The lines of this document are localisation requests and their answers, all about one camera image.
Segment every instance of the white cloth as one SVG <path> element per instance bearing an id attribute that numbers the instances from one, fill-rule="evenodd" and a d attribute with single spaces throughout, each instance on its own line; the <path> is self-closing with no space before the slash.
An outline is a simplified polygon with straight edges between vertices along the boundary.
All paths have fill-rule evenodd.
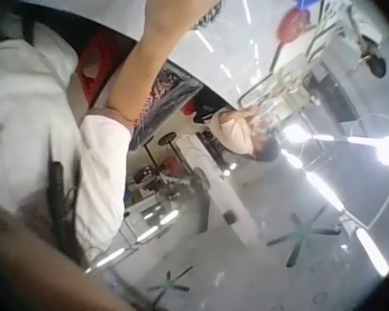
<path id="1" fill-rule="evenodd" d="M 79 130 L 65 93 L 76 53 L 43 25 L 35 27 L 34 39 L 35 48 L 23 40 L 0 43 L 0 204 L 13 214 L 28 205 L 48 209 L 49 145 L 64 167 L 65 195 L 78 155 L 77 238 L 92 260 L 123 220 L 131 133 L 103 115 L 85 116 Z"/>
<path id="2" fill-rule="evenodd" d="M 227 149 L 236 154 L 252 154 L 253 144 L 251 140 L 251 129 L 244 118 L 232 119 L 225 123 L 220 123 L 219 115 L 222 112 L 229 111 L 226 108 L 218 110 L 207 122 L 212 134 Z"/>

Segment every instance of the white fabric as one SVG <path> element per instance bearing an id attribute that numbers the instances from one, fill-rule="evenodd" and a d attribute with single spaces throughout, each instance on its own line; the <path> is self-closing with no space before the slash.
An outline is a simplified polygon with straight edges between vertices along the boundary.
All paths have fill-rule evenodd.
<path id="1" fill-rule="evenodd" d="M 65 93 L 77 56 L 43 25 L 35 27 L 34 37 L 46 47 L 22 40 L 0 43 L 0 204 L 13 214 L 26 205 L 48 209 L 49 144 L 53 160 L 64 166 L 66 194 L 79 154 L 77 238 L 92 260 L 110 245 L 123 220 L 131 135 L 100 115 L 86 116 L 78 129 Z"/>
<path id="2" fill-rule="evenodd" d="M 244 118 L 232 119 L 225 123 L 220 123 L 219 115 L 222 112 L 229 111 L 226 108 L 218 110 L 207 125 L 212 134 L 227 149 L 236 154 L 252 154 L 253 144 L 251 140 L 251 129 Z"/>

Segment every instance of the sleeve cuff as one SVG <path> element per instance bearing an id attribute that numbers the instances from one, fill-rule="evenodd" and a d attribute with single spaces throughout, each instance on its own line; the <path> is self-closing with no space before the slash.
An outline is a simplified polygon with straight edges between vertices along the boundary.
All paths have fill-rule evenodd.
<path id="1" fill-rule="evenodd" d="M 130 131 L 131 136 L 134 132 L 133 123 L 124 118 L 117 110 L 110 108 L 91 108 L 86 113 L 86 116 L 87 115 L 102 115 L 104 117 L 117 121 L 119 124 L 122 124 L 127 130 Z"/>

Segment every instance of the red balloon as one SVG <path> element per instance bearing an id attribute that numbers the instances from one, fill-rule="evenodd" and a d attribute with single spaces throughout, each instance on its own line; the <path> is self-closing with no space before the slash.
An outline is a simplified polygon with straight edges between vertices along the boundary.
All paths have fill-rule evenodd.
<path id="1" fill-rule="evenodd" d="M 291 43 L 303 33 L 305 26 L 310 23 L 310 11 L 293 8 L 283 18 L 278 28 L 278 39 L 281 43 Z"/>

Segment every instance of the blue object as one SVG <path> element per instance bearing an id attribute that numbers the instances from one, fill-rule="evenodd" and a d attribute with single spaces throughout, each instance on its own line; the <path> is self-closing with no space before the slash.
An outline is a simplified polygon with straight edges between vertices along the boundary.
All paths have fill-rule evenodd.
<path id="1" fill-rule="evenodd" d="M 312 5 L 315 5 L 317 2 L 320 2 L 320 0 L 296 0 L 296 2 L 298 10 L 305 10 Z"/>

